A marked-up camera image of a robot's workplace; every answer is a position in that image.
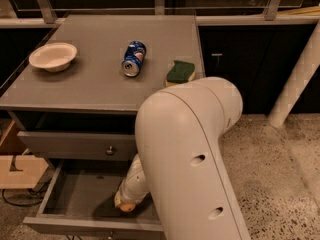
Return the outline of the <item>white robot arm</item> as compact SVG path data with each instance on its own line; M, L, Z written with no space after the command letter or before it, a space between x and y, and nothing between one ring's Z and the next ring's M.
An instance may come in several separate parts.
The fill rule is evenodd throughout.
M114 197L131 212L151 195L167 240L251 240L219 148L241 94L208 77L162 89L135 122L137 155Z

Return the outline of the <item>white gripper with vents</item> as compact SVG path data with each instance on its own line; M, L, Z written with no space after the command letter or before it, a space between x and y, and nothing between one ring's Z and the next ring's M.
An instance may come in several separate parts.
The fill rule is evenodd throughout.
M122 182L119 191L114 196L114 206L119 208L121 204L139 204L149 193L146 184L131 185Z

